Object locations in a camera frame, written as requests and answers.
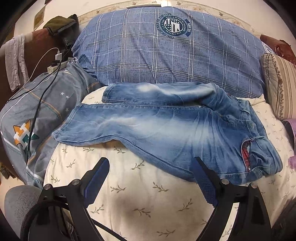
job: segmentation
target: blue gripper pad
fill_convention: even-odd
[[[81,193],[84,196],[83,204],[85,208],[90,204],[93,204],[96,200],[96,197],[109,173],[109,169],[110,164],[108,159],[102,157],[95,167],[92,170],[87,171],[81,179],[82,182],[86,182],[84,185],[81,185]]]
[[[205,200],[208,203],[212,204],[213,207],[216,207],[218,205],[218,200],[216,198],[216,188],[210,181],[207,174],[204,172],[202,166],[199,164],[196,158],[193,158],[191,161],[191,169],[196,179],[196,182],[202,190]]]

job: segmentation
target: metal screw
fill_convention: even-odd
[[[229,181],[228,181],[228,179],[226,179],[226,178],[222,179],[221,182],[222,182],[223,184],[225,184],[225,185],[228,185],[228,184],[229,184]]]
[[[257,185],[256,183],[251,183],[251,187],[252,187],[252,188],[257,188],[258,185]]]
[[[74,179],[72,182],[72,185],[77,185],[80,183],[80,180],[79,179]]]
[[[51,188],[51,184],[46,184],[45,186],[44,186],[44,189],[45,190],[48,190],[48,189],[50,189]]]

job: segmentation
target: jeans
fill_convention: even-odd
[[[54,138],[74,146],[119,140],[188,181],[195,181],[190,170],[195,156],[234,184],[282,170],[250,103],[213,83],[111,84],[102,101],[108,104],[79,104]]]

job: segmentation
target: wall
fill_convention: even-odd
[[[15,35],[33,31],[33,22],[35,15],[44,6],[45,0],[37,0],[34,5],[26,11],[15,25]],[[87,13],[96,8],[122,2],[124,0],[52,0],[47,4],[44,15],[43,25],[55,16],[68,17],[72,14],[77,16]],[[225,12],[228,12],[243,21],[249,23],[259,32],[276,39],[283,39],[288,42],[296,53],[296,40],[292,33],[280,18],[263,0],[191,0],[204,5],[208,5]],[[170,6],[171,1],[157,0],[163,6]]]

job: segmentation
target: beige striped cushion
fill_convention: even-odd
[[[260,58],[267,98],[280,120],[296,118],[296,66],[275,54]]]

